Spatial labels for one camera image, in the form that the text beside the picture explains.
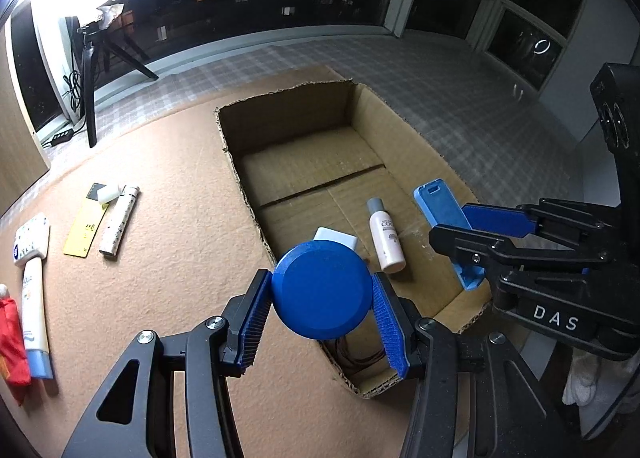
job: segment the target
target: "peach fabric surface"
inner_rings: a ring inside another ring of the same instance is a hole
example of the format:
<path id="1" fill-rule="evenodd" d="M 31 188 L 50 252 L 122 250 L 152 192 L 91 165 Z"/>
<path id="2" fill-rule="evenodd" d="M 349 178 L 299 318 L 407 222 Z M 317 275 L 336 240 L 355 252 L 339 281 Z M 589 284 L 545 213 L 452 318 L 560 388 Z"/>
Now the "peach fabric surface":
<path id="1" fill-rule="evenodd" d="M 40 212 L 51 224 L 44 288 L 56 381 L 34 384 L 23 408 L 0 381 L 2 398 L 44 458 L 62 454 L 87 403 L 140 330 L 190 330 L 244 292 L 257 268 L 270 267 L 222 151 L 213 109 L 211 102 L 195 105 L 98 144 L 93 157 L 0 233 L 0 282 L 19 300 L 15 229 Z M 111 210 L 87 258 L 62 254 L 93 182 L 141 189 L 115 262 L 97 249 Z M 398 456 L 413 388 L 400 384 L 375 400 L 356 398 L 317 345 L 289 332 L 273 311 L 255 365 L 229 380 L 248 458 Z M 178 456 L 186 458 L 180 387 L 176 409 Z"/>

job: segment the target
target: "plaid cloth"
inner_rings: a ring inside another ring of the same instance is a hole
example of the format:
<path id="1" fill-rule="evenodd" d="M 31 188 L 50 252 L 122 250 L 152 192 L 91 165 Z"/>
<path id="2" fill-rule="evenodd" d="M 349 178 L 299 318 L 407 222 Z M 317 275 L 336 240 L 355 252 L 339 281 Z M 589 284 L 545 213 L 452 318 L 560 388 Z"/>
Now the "plaid cloth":
<path id="1" fill-rule="evenodd" d="M 167 115 L 206 92 L 312 64 L 326 64 L 370 86 L 431 143 L 482 203 L 513 207 L 540 197 L 581 199 L 575 190 L 582 187 L 580 164 L 535 118 L 541 104 L 517 103 L 513 82 L 462 41 L 421 32 L 409 32 L 402 40 L 338 37 L 265 46 L 165 76 L 98 111 L 98 141 Z M 86 135 L 78 134 L 46 152 L 50 171 L 0 218 L 0 230 L 49 183 L 87 158 L 90 149 Z"/>

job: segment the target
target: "pink lotion bottle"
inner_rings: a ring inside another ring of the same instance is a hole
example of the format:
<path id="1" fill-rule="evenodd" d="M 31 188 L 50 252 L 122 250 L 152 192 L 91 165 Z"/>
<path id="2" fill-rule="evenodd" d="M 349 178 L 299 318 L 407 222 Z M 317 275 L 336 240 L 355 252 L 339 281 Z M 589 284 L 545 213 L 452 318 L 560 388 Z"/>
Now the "pink lotion bottle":
<path id="1" fill-rule="evenodd" d="M 406 266 L 398 233 L 380 198 L 367 201 L 369 209 L 369 228 L 373 236 L 373 244 L 378 253 L 380 268 L 385 273 L 401 271 Z"/>

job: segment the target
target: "blue tube cap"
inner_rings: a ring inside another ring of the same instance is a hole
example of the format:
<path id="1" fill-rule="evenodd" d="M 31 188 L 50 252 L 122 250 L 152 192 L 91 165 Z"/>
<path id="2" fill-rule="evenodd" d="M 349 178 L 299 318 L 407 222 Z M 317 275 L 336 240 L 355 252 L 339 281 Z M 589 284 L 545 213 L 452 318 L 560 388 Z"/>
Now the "blue tube cap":
<path id="1" fill-rule="evenodd" d="M 317 341 L 347 335 L 371 308 L 373 285 L 367 265 L 335 241 L 305 241 L 289 250 L 273 270 L 273 307 L 298 335 Z"/>
<path id="2" fill-rule="evenodd" d="M 29 372 L 32 378 L 53 378 L 49 354 L 42 350 L 27 350 Z"/>

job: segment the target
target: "yellow card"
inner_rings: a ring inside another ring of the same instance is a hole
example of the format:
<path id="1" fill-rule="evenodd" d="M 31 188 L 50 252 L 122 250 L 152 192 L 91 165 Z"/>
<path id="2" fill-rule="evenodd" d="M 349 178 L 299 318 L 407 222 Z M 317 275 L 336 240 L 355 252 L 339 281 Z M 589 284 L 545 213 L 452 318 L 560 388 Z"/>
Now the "yellow card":
<path id="1" fill-rule="evenodd" d="M 94 183 L 89 190 L 86 198 L 82 201 L 80 211 L 71 226 L 71 231 L 66 237 L 65 248 L 62 252 L 67 255 L 76 255 L 78 257 L 86 257 L 89 253 L 89 247 L 94 240 L 95 231 L 102 221 L 104 212 L 109 206 L 108 203 L 100 205 L 98 202 L 98 189 L 104 187 L 104 184 Z"/>

